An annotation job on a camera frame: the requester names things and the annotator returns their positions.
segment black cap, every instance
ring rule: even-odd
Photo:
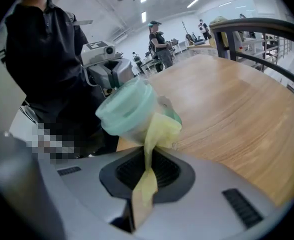
[[[154,20],[153,20],[153,21],[151,21],[151,22],[149,22],[149,24],[152,24],[152,25],[156,25],[156,24],[157,24],[157,25],[161,25],[161,23],[160,23],[160,22],[157,22],[157,21],[154,21]]]

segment neck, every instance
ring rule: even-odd
[[[22,0],[21,4],[23,6],[34,6],[38,7],[42,11],[46,9],[47,0]]]

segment black rectangular vent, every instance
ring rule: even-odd
[[[247,229],[263,220],[263,217],[258,213],[258,211],[236,188],[227,189],[223,191],[222,194]]]
[[[57,172],[60,176],[64,176],[67,174],[73,174],[73,173],[78,172],[80,170],[81,169],[78,166],[74,166],[74,167],[70,167],[70,168],[66,168],[66,169],[57,170]]]

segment black vent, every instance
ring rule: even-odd
[[[263,217],[258,213],[258,211],[237,189],[228,189],[223,191],[222,194],[247,229],[255,226],[263,220]]]
[[[173,183],[181,172],[174,162],[155,152],[152,156],[151,168],[155,173],[158,189]],[[144,171],[145,156],[140,153],[118,166],[116,177],[131,190],[134,190]]]
[[[78,166],[74,166],[74,167],[70,167],[70,168],[66,168],[66,169],[57,170],[57,172],[60,176],[64,176],[67,174],[73,174],[73,173],[78,172],[80,170],[81,169]]]
[[[154,204],[178,201],[195,182],[193,168],[162,149],[153,150],[151,167],[158,184],[158,192],[153,196]],[[144,171],[144,147],[133,148],[124,157],[103,167],[99,179],[111,196],[130,200]]]

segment equipment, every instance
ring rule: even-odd
[[[260,224],[273,226],[265,217],[275,205],[226,166],[155,148],[158,192],[151,215],[133,231],[129,197],[145,169],[143,154],[135,147],[55,164],[3,135],[0,192],[45,239],[256,239],[266,231]]]
[[[98,41],[84,44],[81,58],[86,81],[90,86],[100,86],[101,89],[119,88],[134,77],[131,61],[115,52],[112,43]]]

